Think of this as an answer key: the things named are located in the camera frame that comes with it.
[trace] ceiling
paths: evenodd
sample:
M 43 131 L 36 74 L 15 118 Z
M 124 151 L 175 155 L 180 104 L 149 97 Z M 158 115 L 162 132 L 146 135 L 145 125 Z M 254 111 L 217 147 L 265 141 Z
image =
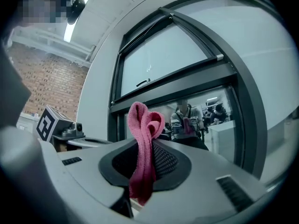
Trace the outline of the ceiling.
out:
M 64 42 L 64 23 L 35 24 L 16 28 L 12 40 L 62 56 L 80 65 L 90 67 L 97 50 L 95 47 L 113 22 L 128 12 L 133 3 L 144 0 L 89 0 L 81 14 L 71 42 Z

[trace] black rubber edge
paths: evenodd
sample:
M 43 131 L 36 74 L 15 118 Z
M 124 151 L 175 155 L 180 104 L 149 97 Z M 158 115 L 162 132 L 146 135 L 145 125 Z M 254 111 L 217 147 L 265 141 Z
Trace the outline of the black rubber edge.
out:
M 159 140 L 153 140 L 153 143 L 158 145 L 160 148 L 166 152 L 174 155 L 178 160 L 178 165 L 174 171 L 169 173 L 164 178 L 154 182 L 153 192 L 172 190 L 178 187 L 183 181 L 189 176 L 191 172 L 191 161 L 182 152 L 168 147 L 167 145 L 161 143 Z M 99 162 L 99 170 L 103 177 L 114 186 L 123 187 L 128 189 L 129 179 L 117 172 L 112 166 L 112 160 L 114 157 L 125 151 L 126 149 L 137 145 L 137 141 L 133 140 L 127 145 L 124 145 L 107 155 L 105 155 Z
M 111 207 L 113 211 L 122 214 L 125 217 L 133 218 L 133 212 L 131 208 L 131 202 L 129 197 L 129 189 L 124 189 L 122 196 Z

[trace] black mesh pad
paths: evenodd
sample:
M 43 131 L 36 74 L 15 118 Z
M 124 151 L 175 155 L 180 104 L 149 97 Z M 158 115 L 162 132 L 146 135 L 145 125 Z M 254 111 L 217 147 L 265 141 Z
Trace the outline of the black mesh pad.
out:
M 156 180 L 159 180 L 176 169 L 178 159 L 153 144 L 153 166 L 155 168 Z M 137 166 L 138 144 L 121 152 L 112 159 L 112 166 L 117 172 L 130 179 Z
M 178 159 L 157 144 L 153 144 L 153 164 L 156 180 L 159 180 L 176 169 Z

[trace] white wall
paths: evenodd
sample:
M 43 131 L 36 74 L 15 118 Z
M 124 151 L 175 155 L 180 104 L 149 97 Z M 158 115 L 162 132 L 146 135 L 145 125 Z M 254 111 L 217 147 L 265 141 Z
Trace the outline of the white wall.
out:
M 268 130 L 299 106 L 299 55 L 287 30 L 257 7 L 184 13 L 220 35 L 243 59 L 261 93 Z
M 122 37 L 135 24 L 151 14 L 159 7 L 176 0 L 143 0 L 140 4 L 133 4 L 131 10 L 124 12 L 124 16 L 114 22 L 104 34 L 97 53 L 87 74 L 80 97 L 77 122 L 83 124 L 87 136 L 107 139 L 107 115 L 110 85 Z

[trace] brick wall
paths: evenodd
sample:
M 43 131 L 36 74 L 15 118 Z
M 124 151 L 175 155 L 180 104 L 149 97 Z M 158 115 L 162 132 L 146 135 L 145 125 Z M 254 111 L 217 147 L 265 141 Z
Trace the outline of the brick wall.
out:
M 16 42 L 8 53 L 32 93 L 24 107 L 25 113 L 41 115 L 49 104 L 76 120 L 87 67 L 80 68 L 69 60 Z

